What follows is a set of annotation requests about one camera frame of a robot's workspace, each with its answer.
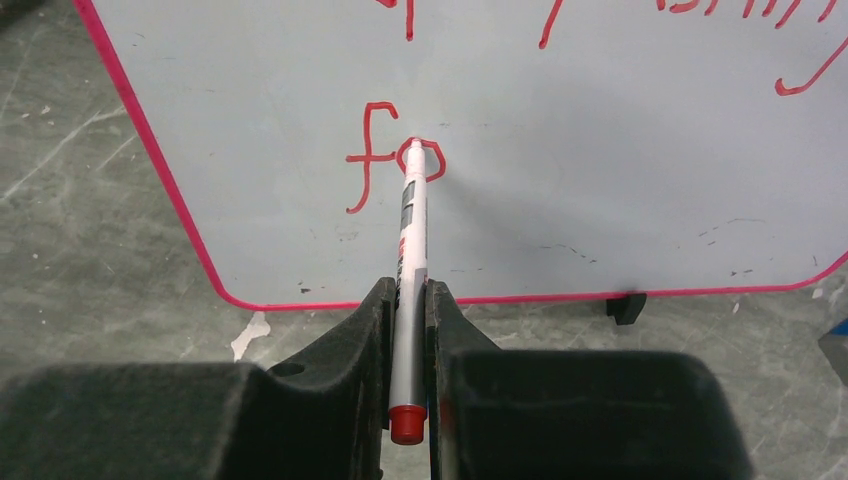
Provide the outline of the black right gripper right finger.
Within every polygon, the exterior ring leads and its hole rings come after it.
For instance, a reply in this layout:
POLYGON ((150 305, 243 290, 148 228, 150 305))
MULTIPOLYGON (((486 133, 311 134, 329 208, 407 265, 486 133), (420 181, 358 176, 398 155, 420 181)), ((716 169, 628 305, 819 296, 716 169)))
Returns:
POLYGON ((435 479, 751 479, 713 372, 670 351, 498 347, 448 286, 425 296, 435 479))

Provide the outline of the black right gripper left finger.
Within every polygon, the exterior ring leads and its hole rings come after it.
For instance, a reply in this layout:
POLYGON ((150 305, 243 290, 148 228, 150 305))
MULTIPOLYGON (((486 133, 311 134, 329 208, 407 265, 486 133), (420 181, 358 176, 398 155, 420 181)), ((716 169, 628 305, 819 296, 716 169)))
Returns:
POLYGON ((58 364, 1 390, 5 479, 378 479, 395 283, 271 368, 58 364))

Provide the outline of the red white marker pen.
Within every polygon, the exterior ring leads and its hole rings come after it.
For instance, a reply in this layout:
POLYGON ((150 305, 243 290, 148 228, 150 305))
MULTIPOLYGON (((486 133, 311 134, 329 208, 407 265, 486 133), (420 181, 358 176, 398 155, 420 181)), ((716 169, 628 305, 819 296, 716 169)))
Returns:
POLYGON ((398 244, 396 310, 389 392, 391 440, 423 441, 425 388, 425 291, 427 270, 427 181, 423 142, 411 138, 406 151, 398 244))

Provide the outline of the pink-framed whiteboard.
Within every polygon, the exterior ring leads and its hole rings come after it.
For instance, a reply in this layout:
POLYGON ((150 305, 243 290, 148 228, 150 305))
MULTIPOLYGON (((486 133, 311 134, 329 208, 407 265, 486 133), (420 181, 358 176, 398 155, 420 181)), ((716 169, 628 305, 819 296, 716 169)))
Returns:
POLYGON ((79 1, 213 285, 337 308, 791 290, 847 259, 843 1, 79 1))

